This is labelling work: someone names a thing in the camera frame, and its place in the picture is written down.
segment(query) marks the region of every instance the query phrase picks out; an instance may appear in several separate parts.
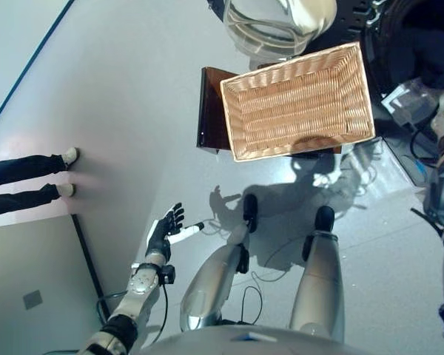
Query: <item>black glove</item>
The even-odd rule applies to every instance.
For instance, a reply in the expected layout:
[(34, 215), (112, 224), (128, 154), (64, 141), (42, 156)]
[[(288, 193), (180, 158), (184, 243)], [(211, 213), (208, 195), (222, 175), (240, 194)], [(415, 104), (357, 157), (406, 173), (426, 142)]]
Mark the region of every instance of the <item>black glove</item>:
[(166, 215), (160, 219), (155, 220), (152, 228), (148, 234), (148, 246), (145, 255), (152, 252), (159, 252), (169, 262), (171, 257), (171, 248), (167, 236), (176, 234), (183, 227), (181, 221), (184, 219), (184, 209), (181, 203), (176, 203)]

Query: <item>shoe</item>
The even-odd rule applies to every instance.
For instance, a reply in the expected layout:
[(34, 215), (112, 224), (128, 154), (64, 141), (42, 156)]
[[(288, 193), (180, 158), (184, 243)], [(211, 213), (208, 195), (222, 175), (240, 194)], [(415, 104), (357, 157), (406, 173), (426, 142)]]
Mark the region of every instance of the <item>shoe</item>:
[(79, 149), (77, 148), (69, 148), (67, 152), (61, 155), (64, 164), (66, 164), (66, 168), (69, 167), (79, 158)]
[(73, 183), (63, 183), (62, 185), (56, 185), (59, 196), (71, 197), (75, 194), (75, 185)]

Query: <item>wall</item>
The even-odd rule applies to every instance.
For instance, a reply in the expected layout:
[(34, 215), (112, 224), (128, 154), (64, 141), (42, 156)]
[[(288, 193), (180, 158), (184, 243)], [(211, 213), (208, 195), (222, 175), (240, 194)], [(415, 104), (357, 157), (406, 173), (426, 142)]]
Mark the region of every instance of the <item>wall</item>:
[(0, 0), (0, 105), (66, 0)]
[(96, 298), (70, 216), (0, 227), (0, 355), (79, 348), (99, 328)]

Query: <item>woven basket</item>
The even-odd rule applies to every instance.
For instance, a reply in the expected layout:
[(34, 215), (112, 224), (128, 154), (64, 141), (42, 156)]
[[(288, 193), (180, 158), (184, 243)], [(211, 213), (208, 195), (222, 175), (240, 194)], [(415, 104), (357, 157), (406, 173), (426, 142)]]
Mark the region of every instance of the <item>woven basket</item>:
[(375, 136), (358, 42), (223, 80), (221, 92), (236, 161)]

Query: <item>person's leg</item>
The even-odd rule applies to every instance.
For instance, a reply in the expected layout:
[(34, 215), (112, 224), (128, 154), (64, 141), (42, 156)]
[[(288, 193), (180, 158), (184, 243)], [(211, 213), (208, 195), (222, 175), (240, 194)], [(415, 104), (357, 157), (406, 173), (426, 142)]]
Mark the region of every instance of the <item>person's leg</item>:
[(0, 161), (0, 185), (63, 172), (77, 159), (78, 150), (69, 149), (63, 155), (32, 155)]
[(57, 200), (60, 196), (57, 186), (50, 184), (44, 185), (38, 191), (0, 195), (0, 214), (44, 205), (52, 200)]

